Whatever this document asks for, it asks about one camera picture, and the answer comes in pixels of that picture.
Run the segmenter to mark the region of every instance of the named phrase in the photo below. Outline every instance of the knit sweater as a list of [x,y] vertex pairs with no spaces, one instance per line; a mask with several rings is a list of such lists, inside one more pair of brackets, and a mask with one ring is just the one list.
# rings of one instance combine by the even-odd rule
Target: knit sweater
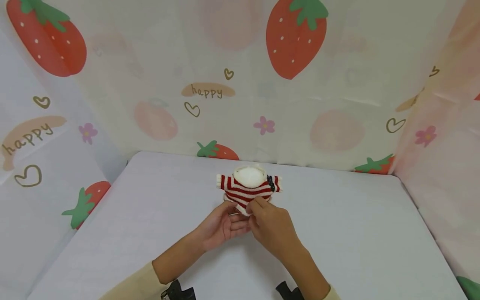
[[[169,286],[170,283],[164,285],[158,281],[152,263],[149,262],[117,284],[99,300],[159,300],[160,294]],[[340,297],[331,287],[328,295],[319,300],[340,300]]]
[[265,175],[265,181],[254,188],[247,188],[240,184],[233,176],[217,175],[216,187],[225,191],[223,200],[236,203],[236,209],[244,216],[250,216],[247,213],[247,205],[255,197],[263,197],[270,201],[271,196],[275,192],[282,192],[281,181],[279,176]]

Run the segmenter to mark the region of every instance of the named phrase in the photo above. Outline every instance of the flower print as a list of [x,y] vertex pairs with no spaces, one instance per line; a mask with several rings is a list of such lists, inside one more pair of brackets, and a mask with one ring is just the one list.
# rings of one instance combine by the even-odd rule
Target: flower print
[[90,145],[93,143],[92,137],[98,134],[98,130],[93,128],[92,123],[86,123],[84,126],[78,126],[78,130],[82,134],[84,143],[88,142]]
[[264,135],[265,132],[269,132],[269,133],[275,132],[275,128],[274,128],[275,122],[273,122],[272,120],[267,121],[267,118],[265,118],[264,116],[261,116],[260,122],[256,122],[253,126],[255,128],[260,128],[261,135]]
[[435,126],[429,126],[425,130],[417,131],[415,135],[418,138],[415,141],[415,144],[417,145],[424,144],[423,147],[428,146],[428,144],[430,144],[437,137],[435,130],[437,130]]

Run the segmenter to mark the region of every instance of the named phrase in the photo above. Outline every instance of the hand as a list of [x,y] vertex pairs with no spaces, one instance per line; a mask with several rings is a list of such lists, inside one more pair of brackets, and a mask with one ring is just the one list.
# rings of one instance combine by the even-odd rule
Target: hand
[[284,263],[288,255],[303,249],[286,209],[257,197],[248,204],[247,211],[253,212],[249,219],[253,236],[278,260]]
[[236,214],[235,206],[235,203],[224,201],[194,230],[205,252],[250,231],[248,217]]

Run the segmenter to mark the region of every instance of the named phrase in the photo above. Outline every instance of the small stuffed toy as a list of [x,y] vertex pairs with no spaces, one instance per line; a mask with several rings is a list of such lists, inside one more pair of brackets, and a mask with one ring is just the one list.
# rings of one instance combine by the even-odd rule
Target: small stuffed toy
[[281,177],[267,175],[259,165],[237,168],[232,176],[216,176],[216,187],[225,191],[223,200],[236,203],[244,216],[251,215],[247,214],[247,204],[255,197],[270,201],[273,193],[282,192],[281,182]]

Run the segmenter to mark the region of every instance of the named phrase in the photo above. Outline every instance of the strawberry leaf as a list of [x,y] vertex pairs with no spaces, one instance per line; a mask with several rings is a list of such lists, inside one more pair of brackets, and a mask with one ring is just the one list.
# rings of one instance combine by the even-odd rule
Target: strawberry leaf
[[456,279],[468,299],[480,299],[480,284],[462,276],[457,276]]
[[33,10],[33,7],[30,5],[30,2],[28,2],[27,0],[21,0],[21,1],[22,1],[22,5],[20,7],[21,11],[23,13],[30,13]]
[[216,151],[218,151],[218,148],[215,147],[216,141],[209,142],[208,145],[205,147],[199,142],[197,142],[197,145],[200,146],[200,150],[198,150],[197,156],[199,157],[215,157],[216,156]]
[[288,8],[291,12],[301,10],[297,17],[297,25],[307,20],[310,30],[317,29],[317,19],[328,17],[327,8],[319,0],[293,0]]
[[371,170],[381,170],[382,166],[388,165],[390,163],[390,158],[393,156],[393,154],[390,154],[389,156],[385,157],[384,159],[374,161],[370,157],[367,157],[367,163],[365,165],[361,165],[355,168],[356,171],[359,172],[364,172],[367,173],[368,171]]
[[40,24],[45,25],[49,21],[53,27],[60,32],[66,32],[67,29],[63,27],[60,22],[70,20],[70,17],[59,11],[58,9],[44,3],[42,0],[20,0],[22,2],[21,10],[23,13],[30,13],[35,11],[36,18]]
[[79,227],[88,218],[89,211],[95,207],[95,203],[88,202],[90,198],[92,198],[92,194],[85,195],[85,188],[81,188],[78,194],[77,206],[74,209],[61,213],[62,216],[72,216],[70,221],[72,229]]

